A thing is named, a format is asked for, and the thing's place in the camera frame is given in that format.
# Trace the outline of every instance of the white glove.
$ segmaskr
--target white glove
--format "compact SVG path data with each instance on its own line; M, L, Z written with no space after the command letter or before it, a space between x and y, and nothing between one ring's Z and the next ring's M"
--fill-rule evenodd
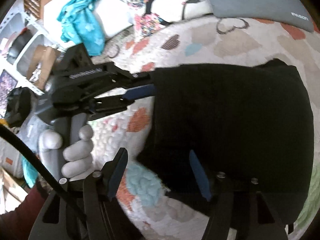
M64 177L71 178L70 181L84 179L94 171L91 155L93 149L92 136L93 130L91 126L88 124L83 126L79 130L79 138L81 140L65 148L63 151L63 157L68 163L63 165L61 173ZM62 137L60 134L53 130L44 131L39 137L39 155L41 161L46 154L50 154L50 150L59 149L61 145Z

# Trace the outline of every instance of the black fabric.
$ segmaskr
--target black fabric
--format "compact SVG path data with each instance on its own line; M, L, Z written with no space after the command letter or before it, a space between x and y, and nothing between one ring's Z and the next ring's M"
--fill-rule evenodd
M31 112L31 95L27 87L18 87L7 95L8 103L4 118L10 128L20 127Z
M153 126L137 160L178 199L208 215L189 164L193 149L212 171L258 178L283 223L293 223L308 195L313 114L294 66L221 64L158 68Z

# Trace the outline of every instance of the orange heart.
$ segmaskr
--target orange heart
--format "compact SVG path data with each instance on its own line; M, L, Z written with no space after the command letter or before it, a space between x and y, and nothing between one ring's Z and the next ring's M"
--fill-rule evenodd
M114 125L113 127L112 127L112 132L115 132L116 130L118 129L118 124L116 124L116 125Z
M140 107L130 118L127 132L139 132L146 127L150 122L150 117L147 115L147 109Z
M281 26L291 35L294 40L303 40L306 38L304 32L297 27L293 27L285 23L281 23Z
M134 44L134 40L126 42L125 43L125 49L130 49L133 44Z
M121 179L116 197L123 205L125 205L130 211L132 211L131 202L132 200L134 200L134 195L131 195L129 190L127 189L125 173Z
M132 55L141 51L148 44L149 44L149 38L145 38L142 41L139 41L138 43L136 43L135 46L133 47Z
M147 72L153 70L155 67L154 62L149 62L148 64L145 64L141 67L141 72Z

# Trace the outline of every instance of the silhouette print pillow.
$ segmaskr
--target silhouette print pillow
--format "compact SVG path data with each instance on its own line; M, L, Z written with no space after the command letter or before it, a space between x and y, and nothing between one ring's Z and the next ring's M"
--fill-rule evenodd
M184 19L211 13L206 0L126 0L136 41Z

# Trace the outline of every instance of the bag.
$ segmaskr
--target bag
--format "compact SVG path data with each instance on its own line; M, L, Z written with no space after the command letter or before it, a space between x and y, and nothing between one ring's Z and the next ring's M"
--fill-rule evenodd
M7 96L7 111L4 119L8 127L20 127L31 112L31 94L29 88L15 88Z

